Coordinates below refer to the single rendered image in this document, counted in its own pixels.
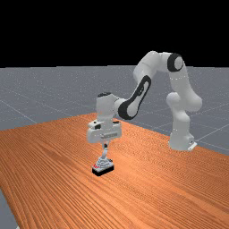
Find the grey toggle switch black base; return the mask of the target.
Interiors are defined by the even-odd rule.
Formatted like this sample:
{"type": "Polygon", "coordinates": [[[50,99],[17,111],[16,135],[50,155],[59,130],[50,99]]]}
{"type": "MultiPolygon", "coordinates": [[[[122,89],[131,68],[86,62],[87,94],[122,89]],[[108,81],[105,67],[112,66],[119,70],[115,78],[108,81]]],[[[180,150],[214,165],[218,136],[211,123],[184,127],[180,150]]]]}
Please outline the grey toggle switch black base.
{"type": "Polygon", "coordinates": [[[101,176],[115,169],[115,165],[112,159],[107,157],[107,145],[104,145],[102,155],[98,158],[98,161],[92,166],[92,173],[96,176],[101,176]]]}

